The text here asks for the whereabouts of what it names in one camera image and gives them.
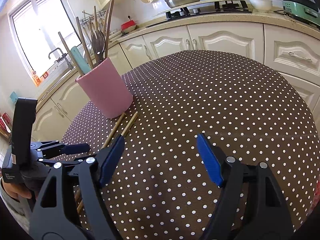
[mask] table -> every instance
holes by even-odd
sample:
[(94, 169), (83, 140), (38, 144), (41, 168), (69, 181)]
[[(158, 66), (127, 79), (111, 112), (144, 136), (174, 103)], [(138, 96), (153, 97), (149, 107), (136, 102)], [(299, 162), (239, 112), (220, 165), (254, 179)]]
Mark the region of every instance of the table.
[[(319, 138), (306, 103), (278, 72), (239, 55), (193, 50), (150, 61), (122, 78), (134, 103), (119, 131), (133, 113), (140, 116), (101, 194), (124, 239), (199, 239), (220, 195), (196, 149), (201, 132), (242, 163), (266, 162), (299, 228), (317, 183)], [(97, 153), (115, 122), (89, 102), (62, 141), (87, 142), (90, 154)], [(90, 229), (85, 210), (80, 215)]]

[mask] silver screw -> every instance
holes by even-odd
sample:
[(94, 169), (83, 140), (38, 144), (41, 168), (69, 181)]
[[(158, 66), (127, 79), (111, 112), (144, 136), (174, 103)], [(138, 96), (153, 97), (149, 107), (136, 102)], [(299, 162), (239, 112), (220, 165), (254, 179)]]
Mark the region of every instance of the silver screw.
[(86, 163), (94, 163), (95, 162), (95, 158), (93, 158), (93, 157), (89, 157), (89, 158), (87, 158), (86, 160), (85, 160), (85, 162)]
[(268, 167), (268, 164), (266, 163), (260, 163), (260, 167), (263, 169), (266, 169)]
[(60, 168), (62, 166), (62, 163), (61, 162), (57, 162), (57, 163), (55, 163), (54, 165), (53, 165), (53, 167), (55, 168), (55, 169), (58, 169), (58, 168)]
[(232, 157), (232, 156), (228, 156), (227, 157), (227, 162), (228, 163), (234, 163), (235, 161), (236, 161), (236, 159), (234, 157)]

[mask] blue gripper pad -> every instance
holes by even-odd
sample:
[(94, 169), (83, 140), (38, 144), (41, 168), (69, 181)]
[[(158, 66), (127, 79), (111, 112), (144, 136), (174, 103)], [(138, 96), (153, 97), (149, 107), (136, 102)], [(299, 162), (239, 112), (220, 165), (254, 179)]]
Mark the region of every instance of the blue gripper pad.
[(112, 145), (107, 148), (102, 149), (98, 154), (97, 158), (103, 156), (104, 151), (109, 151), (108, 157), (101, 164), (99, 185), (100, 188), (104, 187), (112, 178), (112, 175), (118, 165), (118, 162), (124, 151), (124, 137), (118, 135)]
[(210, 180), (217, 186), (221, 186), (223, 183), (223, 179), (221, 176), (221, 166), (218, 162), (218, 159), (214, 156), (214, 153), (211, 150), (209, 141), (202, 133), (198, 134), (197, 148), (204, 162), (204, 166), (207, 169)]
[(66, 145), (61, 149), (61, 154), (72, 155), (79, 153), (87, 153), (90, 151), (90, 145), (87, 143), (74, 144), (74, 145)]

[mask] green rice cooker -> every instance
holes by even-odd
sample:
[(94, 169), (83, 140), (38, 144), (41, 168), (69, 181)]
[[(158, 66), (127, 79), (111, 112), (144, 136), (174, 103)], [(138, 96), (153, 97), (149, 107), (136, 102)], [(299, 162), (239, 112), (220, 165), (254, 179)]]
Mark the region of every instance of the green rice cooker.
[(283, 0), (282, 4), (285, 14), (320, 29), (320, 14), (313, 0)]

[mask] pink cup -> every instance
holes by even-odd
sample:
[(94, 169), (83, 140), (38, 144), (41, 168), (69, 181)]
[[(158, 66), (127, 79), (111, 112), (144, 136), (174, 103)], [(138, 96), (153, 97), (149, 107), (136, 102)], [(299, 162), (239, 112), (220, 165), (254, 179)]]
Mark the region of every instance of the pink cup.
[(133, 102), (133, 95), (110, 58), (76, 81), (108, 119), (121, 115)]

